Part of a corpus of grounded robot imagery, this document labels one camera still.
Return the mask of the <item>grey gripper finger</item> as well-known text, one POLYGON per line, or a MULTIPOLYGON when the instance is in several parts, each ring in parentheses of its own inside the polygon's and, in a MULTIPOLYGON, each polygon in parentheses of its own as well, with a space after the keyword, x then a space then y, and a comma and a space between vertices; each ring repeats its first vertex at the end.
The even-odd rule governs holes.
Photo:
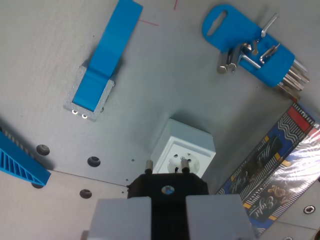
POLYGON ((191 240, 255 240, 255 230, 238 194, 186 197, 191 240))
POLYGON ((99 199, 88 230, 88 240, 150 240, 150 197, 99 199))

